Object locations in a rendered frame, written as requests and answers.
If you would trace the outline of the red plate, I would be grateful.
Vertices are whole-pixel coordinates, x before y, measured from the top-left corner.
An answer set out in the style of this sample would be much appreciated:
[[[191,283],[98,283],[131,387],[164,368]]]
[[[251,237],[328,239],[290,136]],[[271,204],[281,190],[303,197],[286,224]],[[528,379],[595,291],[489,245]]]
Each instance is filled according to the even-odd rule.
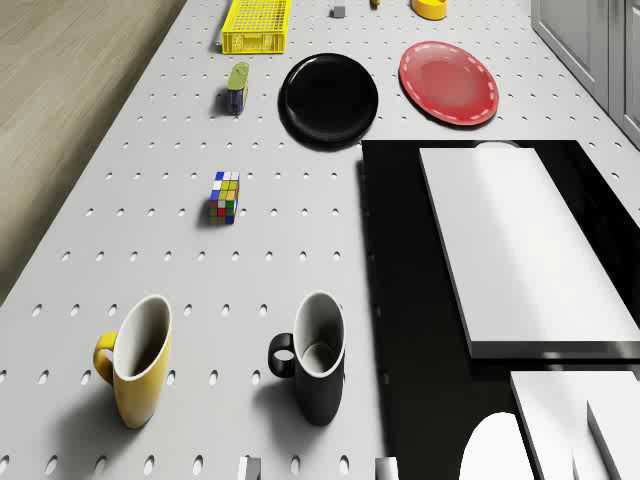
[[[489,70],[466,50],[424,41],[402,54],[399,79],[423,112],[457,126],[475,126],[497,112],[499,91]]]

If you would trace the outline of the yellow mug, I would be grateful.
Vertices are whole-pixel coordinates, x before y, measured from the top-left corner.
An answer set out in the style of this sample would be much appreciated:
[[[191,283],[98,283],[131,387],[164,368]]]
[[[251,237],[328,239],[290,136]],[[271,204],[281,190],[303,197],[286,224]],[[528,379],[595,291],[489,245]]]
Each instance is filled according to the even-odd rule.
[[[129,428],[143,426],[154,414],[168,374],[172,312],[161,295],[141,299],[120,329],[101,335],[93,365],[113,388],[120,417]]]

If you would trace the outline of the flat-sided can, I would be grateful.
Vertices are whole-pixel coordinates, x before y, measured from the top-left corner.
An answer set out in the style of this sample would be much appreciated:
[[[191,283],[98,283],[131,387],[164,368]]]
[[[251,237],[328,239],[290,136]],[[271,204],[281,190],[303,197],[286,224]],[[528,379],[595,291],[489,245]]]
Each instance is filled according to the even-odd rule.
[[[238,116],[244,111],[248,92],[249,64],[236,63],[227,82],[227,108],[231,115]]]

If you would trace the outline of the yellow basket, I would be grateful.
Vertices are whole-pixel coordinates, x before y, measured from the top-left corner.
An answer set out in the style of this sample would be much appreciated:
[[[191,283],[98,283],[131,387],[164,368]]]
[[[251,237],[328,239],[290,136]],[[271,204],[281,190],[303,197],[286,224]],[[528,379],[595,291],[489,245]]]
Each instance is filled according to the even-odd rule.
[[[222,53],[283,53],[291,3],[292,0],[233,0],[222,28]]]

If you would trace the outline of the black mug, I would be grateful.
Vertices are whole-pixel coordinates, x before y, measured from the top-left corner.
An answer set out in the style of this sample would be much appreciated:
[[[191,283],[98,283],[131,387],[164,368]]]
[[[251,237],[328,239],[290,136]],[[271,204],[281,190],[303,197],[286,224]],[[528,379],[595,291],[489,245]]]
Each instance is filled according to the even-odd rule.
[[[343,310],[329,293],[308,294],[299,305],[291,333],[273,337],[268,366],[279,378],[293,378],[306,420],[329,424],[342,399],[346,352]]]

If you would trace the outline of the puzzle cube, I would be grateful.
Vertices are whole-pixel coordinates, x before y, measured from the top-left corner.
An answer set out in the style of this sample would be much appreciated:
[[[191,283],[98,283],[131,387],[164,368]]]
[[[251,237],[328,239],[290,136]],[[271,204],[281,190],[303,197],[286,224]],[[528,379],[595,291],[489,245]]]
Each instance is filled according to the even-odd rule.
[[[214,225],[231,225],[235,221],[239,202],[238,172],[218,171],[208,200],[208,218]]]

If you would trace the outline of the black plate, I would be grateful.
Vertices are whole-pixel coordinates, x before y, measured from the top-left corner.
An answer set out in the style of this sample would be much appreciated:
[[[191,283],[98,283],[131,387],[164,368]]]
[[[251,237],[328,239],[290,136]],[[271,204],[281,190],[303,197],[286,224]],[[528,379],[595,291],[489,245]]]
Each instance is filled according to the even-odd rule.
[[[337,53],[317,53],[286,75],[278,96],[283,126],[296,140],[334,150],[356,143],[376,118],[379,94],[368,70]]]

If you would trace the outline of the yellow bowl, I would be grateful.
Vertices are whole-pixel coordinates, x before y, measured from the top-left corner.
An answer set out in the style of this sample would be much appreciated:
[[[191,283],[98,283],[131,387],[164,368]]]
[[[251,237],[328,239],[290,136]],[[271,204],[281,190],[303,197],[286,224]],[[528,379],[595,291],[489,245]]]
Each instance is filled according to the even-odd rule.
[[[411,0],[411,8],[420,17],[432,21],[442,20],[447,15],[448,0]]]

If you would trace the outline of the white cabinet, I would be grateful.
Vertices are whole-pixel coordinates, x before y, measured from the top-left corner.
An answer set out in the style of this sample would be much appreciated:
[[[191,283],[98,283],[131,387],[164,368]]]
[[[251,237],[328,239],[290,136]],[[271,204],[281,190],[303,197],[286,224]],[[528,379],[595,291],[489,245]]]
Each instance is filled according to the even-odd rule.
[[[531,0],[531,25],[640,150],[640,0]]]

